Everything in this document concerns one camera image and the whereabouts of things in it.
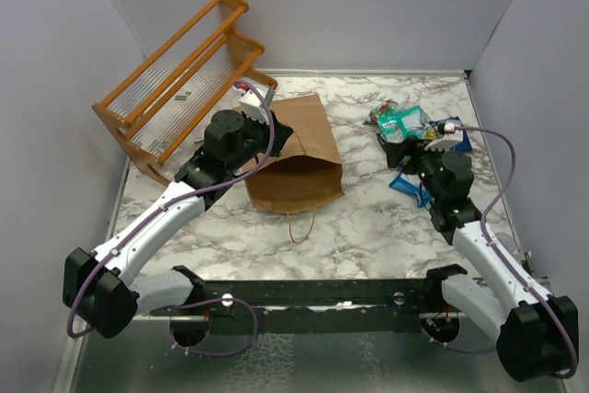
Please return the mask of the small light blue packet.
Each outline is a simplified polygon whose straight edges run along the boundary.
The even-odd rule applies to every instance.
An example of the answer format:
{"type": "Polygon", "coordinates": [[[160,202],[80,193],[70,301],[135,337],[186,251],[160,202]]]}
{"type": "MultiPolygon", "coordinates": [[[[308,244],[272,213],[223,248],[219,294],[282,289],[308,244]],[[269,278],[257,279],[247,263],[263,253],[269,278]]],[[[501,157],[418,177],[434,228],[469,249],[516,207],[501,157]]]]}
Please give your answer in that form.
{"type": "Polygon", "coordinates": [[[433,202],[430,193],[423,187],[421,182],[416,184],[405,174],[409,161],[410,159],[406,157],[400,162],[398,165],[398,174],[389,182],[388,187],[391,190],[398,191],[413,198],[418,208],[428,208],[433,202]]]}

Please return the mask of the teal white snack bag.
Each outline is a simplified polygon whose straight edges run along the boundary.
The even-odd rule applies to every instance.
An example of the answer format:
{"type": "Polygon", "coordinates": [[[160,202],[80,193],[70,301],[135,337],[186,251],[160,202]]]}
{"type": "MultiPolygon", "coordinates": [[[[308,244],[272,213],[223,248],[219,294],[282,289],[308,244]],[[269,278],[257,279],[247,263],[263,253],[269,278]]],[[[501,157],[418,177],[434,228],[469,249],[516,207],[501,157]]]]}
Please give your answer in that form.
{"type": "Polygon", "coordinates": [[[426,141],[436,138],[430,118],[420,106],[379,118],[377,126],[385,140],[390,143],[401,143],[411,136],[426,141]]]}

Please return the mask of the dark blue chilli snack bag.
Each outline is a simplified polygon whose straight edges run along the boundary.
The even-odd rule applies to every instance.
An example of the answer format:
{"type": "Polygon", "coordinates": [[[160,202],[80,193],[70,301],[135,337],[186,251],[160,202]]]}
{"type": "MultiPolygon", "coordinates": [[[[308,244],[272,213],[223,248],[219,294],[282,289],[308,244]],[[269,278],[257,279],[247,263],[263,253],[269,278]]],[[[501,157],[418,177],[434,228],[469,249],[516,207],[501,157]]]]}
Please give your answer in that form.
{"type": "MultiPolygon", "coordinates": [[[[432,121],[432,124],[439,125],[441,122],[452,122],[458,126],[462,125],[462,121],[457,116],[446,118],[446,119],[443,119],[442,121],[432,121]]],[[[456,134],[461,135],[460,142],[451,146],[450,150],[462,152],[462,153],[470,153],[472,151],[472,144],[470,142],[470,139],[468,138],[468,134],[465,132],[460,132],[460,131],[457,131],[456,134]]]]}

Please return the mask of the brown paper bag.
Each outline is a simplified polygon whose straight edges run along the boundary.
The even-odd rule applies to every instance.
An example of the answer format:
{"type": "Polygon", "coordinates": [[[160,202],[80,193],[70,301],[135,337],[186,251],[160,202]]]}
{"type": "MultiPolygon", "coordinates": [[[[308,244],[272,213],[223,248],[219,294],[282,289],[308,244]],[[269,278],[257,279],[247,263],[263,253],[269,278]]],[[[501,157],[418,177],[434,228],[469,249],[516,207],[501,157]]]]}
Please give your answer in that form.
{"type": "Polygon", "coordinates": [[[272,103],[276,120],[291,127],[278,157],[271,157],[245,180],[253,206],[290,217],[310,212],[344,195],[342,162],[320,96],[311,94],[272,103]]]}

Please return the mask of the green red snack bag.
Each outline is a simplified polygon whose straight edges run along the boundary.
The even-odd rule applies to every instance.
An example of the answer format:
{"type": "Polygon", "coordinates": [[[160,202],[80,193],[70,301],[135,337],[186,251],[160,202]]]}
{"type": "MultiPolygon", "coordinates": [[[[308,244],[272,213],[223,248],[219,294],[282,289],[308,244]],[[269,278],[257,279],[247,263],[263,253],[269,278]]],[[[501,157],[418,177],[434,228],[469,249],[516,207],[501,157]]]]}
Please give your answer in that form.
{"type": "Polygon", "coordinates": [[[367,117],[364,120],[364,124],[377,125],[377,121],[379,118],[393,115],[401,110],[403,110],[402,105],[400,105],[393,99],[388,99],[384,102],[381,102],[369,111],[367,117]]]}

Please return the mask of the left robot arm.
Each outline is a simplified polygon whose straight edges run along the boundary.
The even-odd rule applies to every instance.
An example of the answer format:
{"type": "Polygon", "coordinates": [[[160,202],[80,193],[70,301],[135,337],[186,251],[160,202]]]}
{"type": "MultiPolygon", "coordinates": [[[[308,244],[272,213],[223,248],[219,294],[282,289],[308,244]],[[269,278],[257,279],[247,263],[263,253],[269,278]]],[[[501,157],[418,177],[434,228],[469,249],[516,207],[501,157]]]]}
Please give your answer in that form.
{"type": "Polygon", "coordinates": [[[245,111],[217,111],[205,128],[202,145],[143,214],[92,251],[77,248],[67,256],[63,302],[71,317],[81,317],[90,329],[109,339],[145,311],[172,304],[186,315],[197,312],[203,292],[190,277],[170,271],[140,283],[140,270],[231,186],[279,156],[293,133],[275,116],[264,122],[245,111]],[[256,162],[254,169],[242,172],[250,160],[256,162]]]}

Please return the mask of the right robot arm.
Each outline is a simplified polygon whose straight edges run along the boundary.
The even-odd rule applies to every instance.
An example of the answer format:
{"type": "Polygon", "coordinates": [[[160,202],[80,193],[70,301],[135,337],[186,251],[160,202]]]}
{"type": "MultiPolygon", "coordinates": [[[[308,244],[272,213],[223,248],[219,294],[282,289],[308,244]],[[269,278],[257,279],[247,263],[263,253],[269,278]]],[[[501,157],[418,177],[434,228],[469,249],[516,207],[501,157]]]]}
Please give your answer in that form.
{"type": "Polygon", "coordinates": [[[434,311],[454,306],[494,344],[507,374],[523,382],[540,376],[569,378],[579,363],[578,309],[555,296],[520,264],[491,232],[487,216],[470,199],[474,181],[468,155],[414,136],[381,144],[390,168],[414,175],[432,200],[433,227],[477,270],[479,286],[464,273],[422,289],[434,311]]]}

